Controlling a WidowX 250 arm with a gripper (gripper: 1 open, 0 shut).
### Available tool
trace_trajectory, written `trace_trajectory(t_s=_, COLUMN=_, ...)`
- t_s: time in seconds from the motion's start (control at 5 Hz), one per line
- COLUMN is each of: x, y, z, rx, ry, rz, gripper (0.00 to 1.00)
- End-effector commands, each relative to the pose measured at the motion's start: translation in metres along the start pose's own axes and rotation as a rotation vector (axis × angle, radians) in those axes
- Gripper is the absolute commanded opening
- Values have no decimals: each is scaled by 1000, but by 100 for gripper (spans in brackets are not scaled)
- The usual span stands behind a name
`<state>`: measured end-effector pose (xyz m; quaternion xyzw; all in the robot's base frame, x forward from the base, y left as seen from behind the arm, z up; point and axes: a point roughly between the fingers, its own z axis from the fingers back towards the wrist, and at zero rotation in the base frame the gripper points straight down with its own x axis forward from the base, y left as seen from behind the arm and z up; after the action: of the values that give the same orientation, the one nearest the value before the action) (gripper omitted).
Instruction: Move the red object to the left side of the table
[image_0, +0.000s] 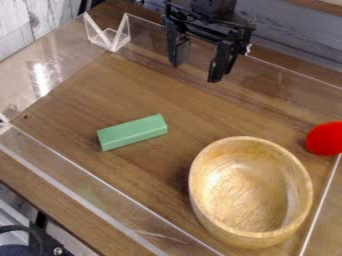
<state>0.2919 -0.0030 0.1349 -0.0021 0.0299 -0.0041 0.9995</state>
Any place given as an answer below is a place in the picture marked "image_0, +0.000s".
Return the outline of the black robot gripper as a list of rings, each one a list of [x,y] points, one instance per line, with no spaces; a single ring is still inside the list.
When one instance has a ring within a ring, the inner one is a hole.
[[[235,12],[238,0],[164,0],[163,25],[167,32],[168,60],[179,67],[188,60],[190,35],[216,44],[210,63],[208,83],[216,83],[230,73],[238,53],[251,48],[255,23]]]

